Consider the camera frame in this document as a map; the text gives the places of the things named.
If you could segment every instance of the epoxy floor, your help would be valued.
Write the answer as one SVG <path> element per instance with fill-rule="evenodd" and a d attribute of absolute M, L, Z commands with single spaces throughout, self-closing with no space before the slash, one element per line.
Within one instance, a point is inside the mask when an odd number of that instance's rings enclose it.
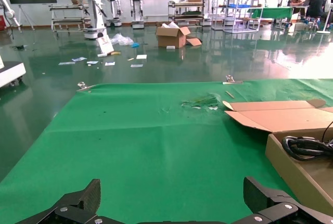
<path fill-rule="evenodd" d="M 114 45 L 121 55 L 97 58 L 95 41 L 83 33 L 59 33 L 50 29 L 14 31 L 14 40 L 0 32 L 0 55 L 4 61 L 23 61 L 23 84 L 0 88 L 0 180 L 28 150 L 53 117 L 79 89 L 78 82 L 100 83 L 170 83 L 225 81 L 266 78 L 333 78 L 331 35 L 310 33 L 284 34 L 266 25 L 256 34 L 224 34 L 205 29 L 191 33 L 202 46 L 176 50 L 158 47 L 156 27 L 132 30 L 108 29 L 129 36 L 138 48 Z M 18 51 L 16 45 L 26 45 Z M 147 60 L 136 60 L 146 54 Z M 58 65 L 73 58 L 99 61 L 87 66 L 85 61 Z M 115 61 L 114 66 L 105 62 Z M 132 64 L 143 64 L 131 68 Z"/>

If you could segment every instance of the green table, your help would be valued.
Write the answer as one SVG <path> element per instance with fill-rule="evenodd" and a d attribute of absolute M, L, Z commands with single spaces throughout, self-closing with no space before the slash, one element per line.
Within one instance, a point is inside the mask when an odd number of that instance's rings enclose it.
<path fill-rule="evenodd" d="M 267 7 L 263 9 L 263 19 L 284 19 L 291 18 L 292 7 Z M 261 9 L 255 9 L 252 14 L 252 18 L 259 18 Z"/>
<path fill-rule="evenodd" d="M 323 98 L 332 106 L 332 85 L 106 84 L 77 93 L 0 183 L 2 223 L 47 209 L 93 178 L 101 179 L 98 214 L 124 223 L 235 221 L 251 214 L 244 176 L 290 193 L 264 155 L 267 133 L 241 126 L 223 107 L 210 110 L 216 100 L 182 102 L 214 94 L 239 102 Z"/>

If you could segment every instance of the plastic wrap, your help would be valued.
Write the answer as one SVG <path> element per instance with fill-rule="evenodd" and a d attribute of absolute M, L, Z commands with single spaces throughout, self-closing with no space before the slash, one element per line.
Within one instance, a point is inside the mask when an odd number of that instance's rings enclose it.
<path fill-rule="evenodd" d="M 134 42 L 130 37 L 124 37 L 120 33 L 117 33 L 112 39 L 111 39 L 111 44 L 119 44 L 121 46 L 128 46 L 132 45 Z"/>

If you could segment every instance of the coiled black cable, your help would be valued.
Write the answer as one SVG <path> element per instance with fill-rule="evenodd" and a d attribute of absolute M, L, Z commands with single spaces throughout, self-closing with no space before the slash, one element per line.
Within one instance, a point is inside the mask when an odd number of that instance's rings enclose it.
<path fill-rule="evenodd" d="M 312 137 L 285 137 L 282 147 L 292 158 L 309 161 L 320 157 L 333 158 L 333 140 L 323 143 Z"/>

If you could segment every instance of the white robotic arm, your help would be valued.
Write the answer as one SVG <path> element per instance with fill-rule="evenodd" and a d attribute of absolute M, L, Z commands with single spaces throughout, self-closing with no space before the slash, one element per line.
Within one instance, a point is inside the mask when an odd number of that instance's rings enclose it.
<path fill-rule="evenodd" d="M 19 22 L 17 21 L 16 17 L 15 17 L 15 12 L 14 10 L 12 10 L 7 1 L 6 0 L 0 0 L 0 5 L 2 5 L 5 9 L 5 17 L 11 21 L 11 24 L 13 24 L 14 26 L 16 27 L 19 27 L 20 24 Z"/>

